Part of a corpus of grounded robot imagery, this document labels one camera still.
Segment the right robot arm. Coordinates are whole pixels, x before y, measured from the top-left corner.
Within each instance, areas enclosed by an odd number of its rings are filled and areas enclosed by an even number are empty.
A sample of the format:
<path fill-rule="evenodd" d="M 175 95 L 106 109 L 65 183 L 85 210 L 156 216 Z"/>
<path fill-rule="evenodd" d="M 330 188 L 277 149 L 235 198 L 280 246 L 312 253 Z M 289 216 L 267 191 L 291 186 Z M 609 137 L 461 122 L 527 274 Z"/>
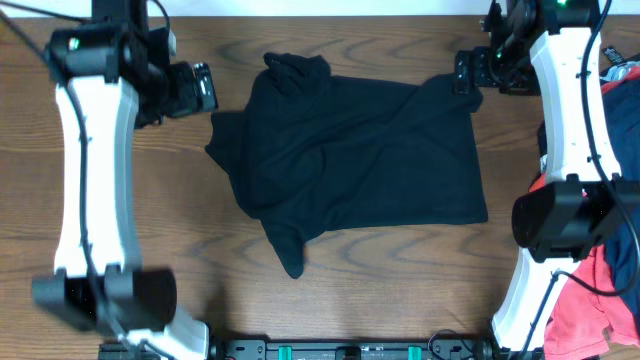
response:
<path fill-rule="evenodd" d="M 590 251 L 631 226 L 639 185 L 622 175 L 606 126 L 599 71 L 601 0 L 493 2 L 482 28 L 490 43 L 455 58 L 454 89 L 481 87 L 542 99 L 542 185 L 519 197 L 511 226 L 519 253 L 481 359 L 539 359 L 563 287 Z"/>

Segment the black polo shirt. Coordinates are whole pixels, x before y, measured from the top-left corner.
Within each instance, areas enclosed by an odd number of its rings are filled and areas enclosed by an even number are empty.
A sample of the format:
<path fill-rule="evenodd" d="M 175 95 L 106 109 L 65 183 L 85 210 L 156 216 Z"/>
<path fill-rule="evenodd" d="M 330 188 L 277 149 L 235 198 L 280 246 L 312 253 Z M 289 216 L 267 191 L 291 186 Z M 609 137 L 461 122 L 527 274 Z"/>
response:
<path fill-rule="evenodd" d="M 454 74 L 414 85 L 337 76 L 320 56 L 264 62 L 245 108 L 212 115 L 205 150 L 290 277 L 327 231 L 487 221 L 479 91 L 456 93 Z"/>

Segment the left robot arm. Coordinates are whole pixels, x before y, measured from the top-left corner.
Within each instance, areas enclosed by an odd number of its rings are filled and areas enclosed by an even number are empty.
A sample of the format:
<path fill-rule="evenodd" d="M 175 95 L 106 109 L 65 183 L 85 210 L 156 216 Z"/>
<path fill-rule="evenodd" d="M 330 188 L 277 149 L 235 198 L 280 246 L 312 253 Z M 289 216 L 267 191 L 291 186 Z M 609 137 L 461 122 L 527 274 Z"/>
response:
<path fill-rule="evenodd" d="M 133 211 L 137 129 L 218 106 L 209 67 L 174 62 L 169 27 L 144 0 L 96 1 L 88 22 L 58 29 L 44 52 L 64 140 L 64 206 L 54 270 L 35 304 L 78 331 L 114 340 L 109 359 L 211 359 L 209 326 L 177 303 L 168 268 L 143 265 Z"/>

